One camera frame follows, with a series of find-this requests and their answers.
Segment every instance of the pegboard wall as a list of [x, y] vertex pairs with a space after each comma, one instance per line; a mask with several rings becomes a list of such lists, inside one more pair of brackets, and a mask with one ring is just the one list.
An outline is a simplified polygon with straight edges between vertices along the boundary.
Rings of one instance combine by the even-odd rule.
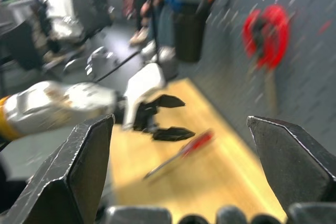
[[247, 80], [251, 64], [242, 26], [254, 9], [283, 6], [289, 16], [290, 45], [276, 69], [278, 119], [301, 125], [336, 154], [336, 0], [216, 0], [207, 20], [202, 59], [182, 65], [215, 108], [254, 149], [246, 118], [270, 116], [264, 72]]

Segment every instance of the wooden tabletop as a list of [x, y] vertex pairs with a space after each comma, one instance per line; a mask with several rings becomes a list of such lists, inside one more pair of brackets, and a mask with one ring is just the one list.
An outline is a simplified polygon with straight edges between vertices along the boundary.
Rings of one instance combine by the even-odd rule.
[[248, 219], [267, 213], [284, 220], [286, 215], [267, 184], [258, 158], [192, 83], [178, 81], [162, 93], [179, 97], [186, 106], [161, 109], [156, 116], [160, 127], [185, 127], [196, 134], [212, 128], [215, 140], [142, 180], [191, 139], [152, 141], [150, 135], [125, 133], [114, 127], [110, 153], [117, 203], [168, 208], [173, 223], [190, 213], [201, 214], [214, 223], [217, 209], [226, 205], [239, 207]]

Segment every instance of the person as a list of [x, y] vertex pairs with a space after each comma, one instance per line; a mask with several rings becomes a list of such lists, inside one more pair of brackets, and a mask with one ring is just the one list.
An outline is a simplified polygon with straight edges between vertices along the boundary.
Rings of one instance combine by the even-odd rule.
[[[160, 14], [164, 6], [164, 0], [154, 0], [153, 6], [157, 11], [157, 15]], [[150, 12], [150, 0], [134, 0], [135, 18], [136, 18], [136, 32], [130, 39], [130, 44], [140, 44], [145, 42], [148, 36], [148, 25], [151, 17]]]

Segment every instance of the screwdriver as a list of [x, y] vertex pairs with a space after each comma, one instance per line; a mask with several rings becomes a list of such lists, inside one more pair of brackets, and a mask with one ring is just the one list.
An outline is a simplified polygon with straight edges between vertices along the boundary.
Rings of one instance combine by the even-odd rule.
[[167, 161], [163, 162], [157, 168], [151, 170], [143, 179], [147, 179], [152, 176], [154, 173], [159, 171], [161, 168], [169, 164], [171, 161], [177, 159], [178, 157], [187, 157], [196, 149], [204, 146], [205, 144], [209, 143], [213, 139], [214, 133], [212, 130], [207, 130], [206, 132], [202, 133], [201, 135], [195, 137], [191, 140], [187, 145], [183, 146], [181, 150], [174, 155], [173, 157], [169, 158]]

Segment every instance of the red tape measure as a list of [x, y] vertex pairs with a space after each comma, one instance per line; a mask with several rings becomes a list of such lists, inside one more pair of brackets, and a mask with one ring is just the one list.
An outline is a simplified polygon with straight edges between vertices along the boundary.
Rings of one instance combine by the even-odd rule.
[[263, 53], [258, 59], [257, 67], [266, 65], [269, 69], [274, 69], [280, 64], [288, 47], [289, 18], [286, 11], [279, 5], [271, 5], [264, 12], [253, 11], [247, 17], [243, 27], [243, 40], [249, 58], [253, 57], [258, 49], [254, 25], [260, 19], [265, 21], [265, 25], [259, 34], [263, 37], [261, 45]]

